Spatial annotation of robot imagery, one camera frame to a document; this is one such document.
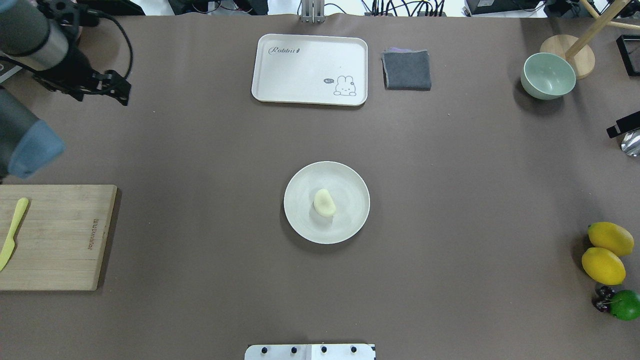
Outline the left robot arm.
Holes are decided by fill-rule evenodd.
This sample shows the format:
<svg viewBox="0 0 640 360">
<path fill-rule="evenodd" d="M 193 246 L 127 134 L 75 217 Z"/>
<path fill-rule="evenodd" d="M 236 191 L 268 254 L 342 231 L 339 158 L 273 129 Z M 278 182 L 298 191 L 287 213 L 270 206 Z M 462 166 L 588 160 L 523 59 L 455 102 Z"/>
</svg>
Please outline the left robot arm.
<svg viewBox="0 0 640 360">
<path fill-rule="evenodd" d="M 87 96 L 108 96 L 126 106 L 130 102 L 130 77 L 134 51 L 119 21 L 99 9 L 73 0 L 3 0 L 0 9 L 1 62 L 30 73 L 46 91 L 82 101 Z M 126 73 L 96 70 L 80 50 L 83 28 L 101 19 L 113 22 L 128 48 Z M 1 178 L 27 179 L 48 166 L 65 150 L 66 143 L 9 90 L 1 87 Z"/>
</svg>

